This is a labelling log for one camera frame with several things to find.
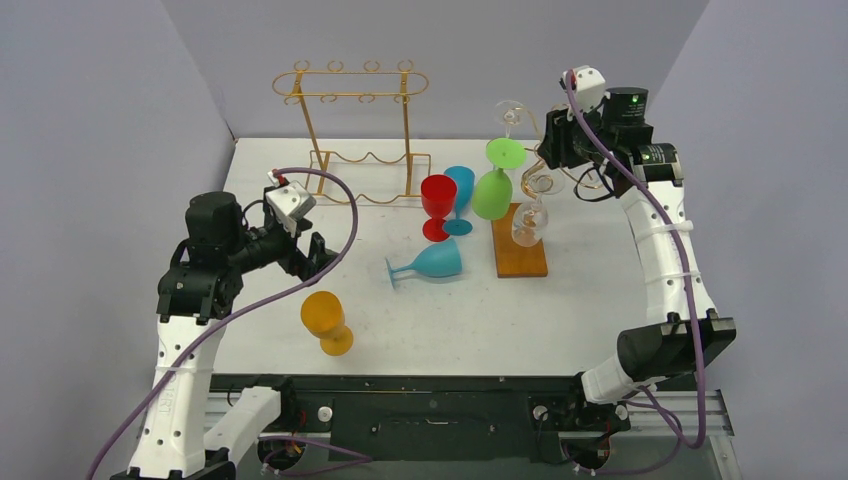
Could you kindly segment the small clear front wine glass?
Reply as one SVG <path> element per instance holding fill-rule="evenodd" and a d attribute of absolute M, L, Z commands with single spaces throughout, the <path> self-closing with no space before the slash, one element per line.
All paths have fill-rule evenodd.
<path fill-rule="evenodd" d="M 494 107 L 495 121 L 504 127 L 504 137 L 510 138 L 512 131 L 526 118 L 525 106 L 514 100 L 502 100 Z"/>

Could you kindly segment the green plastic goblet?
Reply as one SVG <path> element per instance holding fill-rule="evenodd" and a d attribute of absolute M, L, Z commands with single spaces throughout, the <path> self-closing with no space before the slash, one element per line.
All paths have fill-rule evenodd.
<path fill-rule="evenodd" d="M 512 180 L 507 170 L 515 170 L 526 161 L 526 151 L 517 140 L 500 137 L 489 141 L 485 155 L 492 169 L 477 182 L 471 198 L 473 212 L 484 220 L 503 218 L 513 195 Z"/>

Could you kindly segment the blue plastic goblet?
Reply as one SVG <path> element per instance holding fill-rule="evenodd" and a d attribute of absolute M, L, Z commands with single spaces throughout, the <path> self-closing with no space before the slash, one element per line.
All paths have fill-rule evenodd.
<path fill-rule="evenodd" d="M 461 165 L 447 168 L 444 174 L 452 179 L 457 187 L 452 217 L 443 225 L 443 231 L 449 236 L 464 236 L 472 232 L 473 225 L 462 217 L 464 210 L 471 201 L 475 185 L 474 172 Z"/>
<path fill-rule="evenodd" d="M 452 238 L 423 249 L 408 265 L 392 267 L 388 259 L 385 263 L 392 288 L 397 286 L 396 275 L 400 272 L 414 271 L 428 278 L 446 278 L 463 271 L 459 246 Z"/>

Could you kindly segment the gold hook rack wooden base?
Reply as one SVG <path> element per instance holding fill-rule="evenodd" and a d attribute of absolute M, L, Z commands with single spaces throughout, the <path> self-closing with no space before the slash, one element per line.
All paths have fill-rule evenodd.
<path fill-rule="evenodd" d="M 536 152 L 536 147 L 527 147 L 526 152 L 533 155 L 535 162 L 523 173 L 515 176 L 515 187 L 522 195 L 519 202 L 510 202 L 507 214 L 498 220 L 491 222 L 492 239 L 494 245 L 494 258 L 497 276 L 500 278 L 529 278 L 545 277 L 548 275 L 549 267 L 546 259 L 543 238 L 540 243 L 526 248 L 517 245 L 512 240 L 512 218 L 517 207 L 530 200 L 522 189 L 522 182 L 530 174 L 538 171 L 555 171 L 547 168 L 545 162 Z M 564 174 L 565 187 L 573 185 L 578 188 L 597 191 L 602 187 L 601 180 L 590 174 L 579 178 L 567 170 L 558 170 Z"/>

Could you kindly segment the red plastic goblet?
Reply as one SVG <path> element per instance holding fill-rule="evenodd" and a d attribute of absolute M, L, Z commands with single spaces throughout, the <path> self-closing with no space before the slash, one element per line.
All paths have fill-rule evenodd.
<path fill-rule="evenodd" d="M 455 181 L 444 174 L 426 177 L 420 185 L 422 207 L 429 219 L 422 226 L 424 237 L 441 242 L 449 235 L 444 231 L 447 216 L 453 211 L 458 192 Z"/>

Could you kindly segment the tall gold wire glass rack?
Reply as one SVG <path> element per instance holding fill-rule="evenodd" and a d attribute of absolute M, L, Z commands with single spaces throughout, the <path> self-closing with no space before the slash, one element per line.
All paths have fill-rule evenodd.
<path fill-rule="evenodd" d="M 340 89 L 319 91 L 305 86 L 308 80 L 316 77 L 335 77 L 343 81 Z M 387 77 L 393 81 L 390 89 L 354 90 L 348 84 L 353 78 Z M 421 160 L 425 172 L 432 172 L 432 156 L 429 153 L 416 152 L 412 149 L 410 129 L 411 100 L 424 93 L 430 85 L 429 78 L 415 69 L 414 62 L 405 59 L 397 63 L 393 69 L 385 69 L 377 60 L 367 60 L 357 70 L 348 69 L 340 60 L 331 60 L 322 68 L 314 68 L 307 60 L 298 60 L 289 71 L 282 72 L 271 82 L 272 91 L 282 98 L 285 105 L 297 105 L 302 113 L 312 149 L 309 151 L 309 166 L 321 172 L 328 173 L 333 161 L 344 165 L 359 165 L 374 162 L 378 165 L 402 166 L 404 183 L 400 190 L 392 193 L 386 199 L 378 199 L 365 193 L 355 196 L 357 201 L 370 205 L 388 206 L 401 200 L 418 199 L 420 195 L 413 191 L 415 168 Z M 395 159 L 382 158 L 374 151 L 368 150 L 360 157 L 350 157 L 337 150 L 328 150 L 320 145 L 319 137 L 309 111 L 310 99 L 315 99 L 323 105 L 333 104 L 341 99 L 353 99 L 361 105 L 370 105 L 379 99 L 389 99 L 398 105 L 402 125 L 403 151 Z"/>

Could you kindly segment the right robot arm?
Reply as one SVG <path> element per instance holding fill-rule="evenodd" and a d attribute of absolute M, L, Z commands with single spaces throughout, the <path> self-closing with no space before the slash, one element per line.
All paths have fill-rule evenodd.
<path fill-rule="evenodd" d="M 568 106 L 546 117 L 539 154 L 551 169 L 599 168 L 627 217 L 647 291 L 645 325 L 622 331 L 615 354 L 582 373 L 583 389 L 563 402 L 566 418 L 588 427 L 604 403 L 640 387 L 686 374 L 703 379 L 736 326 L 718 314 L 697 266 L 678 151 L 654 142 L 647 90 L 572 84 L 566 91 Z"/>

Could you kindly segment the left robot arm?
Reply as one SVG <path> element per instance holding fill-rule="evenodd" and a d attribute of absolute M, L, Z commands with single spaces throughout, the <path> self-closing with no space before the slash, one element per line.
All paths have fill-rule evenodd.
<path fill-rule="evenodd" d="M 235 195 L 191 199 L 187 239 L 178 244 L 157 286 L 157 364 L 150 394 L 131 414 L 145 417 L 138 446 L 119 479 L 232 479 L 264 428 L 291 427 L 298 402 L 290 383 L 246 388 L 211 429 L 206 402 L 218 347 L 245 274 L 272 263 L 302 282 L 315 282 L 337 261 L 313 233 L 307 253 L 297 245 L 310 229 L 314 197 L 300 184 L 268 187 L 264 223 L 250 227 Z"/>

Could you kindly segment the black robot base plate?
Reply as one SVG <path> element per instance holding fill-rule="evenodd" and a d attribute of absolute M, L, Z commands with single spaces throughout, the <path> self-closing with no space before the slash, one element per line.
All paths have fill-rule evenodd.
<path fill-rule="evenodd" d="M 593 456 L 631 427 L 623 404 L 585 399 L 577 376 L 339 376 L 226 374 L 217 393 L 279 387 L 268 433 L 326 434 L 377 461 Z"/>

